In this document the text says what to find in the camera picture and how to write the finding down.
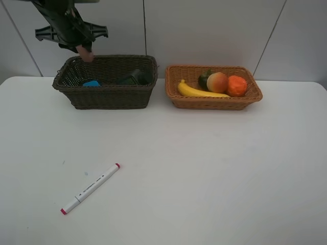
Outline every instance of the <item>dark brown wicker basket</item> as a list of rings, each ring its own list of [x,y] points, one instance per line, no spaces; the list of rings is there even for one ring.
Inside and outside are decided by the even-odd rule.
[[[146,86],[114,83],[135,69],[150,72],[153,82]],[[58,71],[53,87],[64,93],[76,109],[140,109],[148,105],[157,78],[157,63],[151,56],[95,56],[92,63],[72,57]],[[101,87],[83,87],[92,80],[100,82]]]

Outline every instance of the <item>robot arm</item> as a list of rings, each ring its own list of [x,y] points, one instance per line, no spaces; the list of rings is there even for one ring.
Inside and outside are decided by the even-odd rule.
[[[108,37],[104,26],[84,22],[75,3],[96,3],[99,0],[20,0],[32,2],[50,26],[35,30],[35,37],[59,44],[59,47],[85,57],[92,52],[92,42],[97,37]]]

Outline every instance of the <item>blue object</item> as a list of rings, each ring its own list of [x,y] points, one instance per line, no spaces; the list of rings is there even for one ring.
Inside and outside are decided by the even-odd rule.
[[[100,87],[100,86],[101,85],[96,80],[93,80],[93,81],[90,81],[90,82],[87,82],[87,83],[83,84],[83,87]]]

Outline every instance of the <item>orange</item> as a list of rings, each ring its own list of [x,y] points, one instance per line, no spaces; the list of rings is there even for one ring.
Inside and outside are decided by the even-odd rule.
[[[244,78],[239,76],[230,76],[228,78],[227,94],[232,97],[241,97],[245,94],[247,83]]]

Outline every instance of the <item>wicker basket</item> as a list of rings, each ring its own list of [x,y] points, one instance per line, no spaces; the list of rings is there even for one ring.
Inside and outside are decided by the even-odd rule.
[[[187,97],[178,92],[177,86],[182,79],[193,88],[201,89],[198,85],[199,76],[211,69],[213,72],[223,72],[228,77],[232,75],[243,77],[248,88],[243,97]],[[166,69],[166,94],[173,104],[182,109],[215,109],[243,110],[248,105],[260,101],[262,93],[252,74],[240,66],[200,66],[172,65]]]
[[[153,82],[146,86],[114,84],[137,68],[150,72]],[[92,63],[72,57],[58,71],[53,87],[64,93],[76,109],[140,109],[148,105],[157,77],[157,63],[151,56],[96,56]],[[92,80],[100,82],[101,87],[82,86]]]

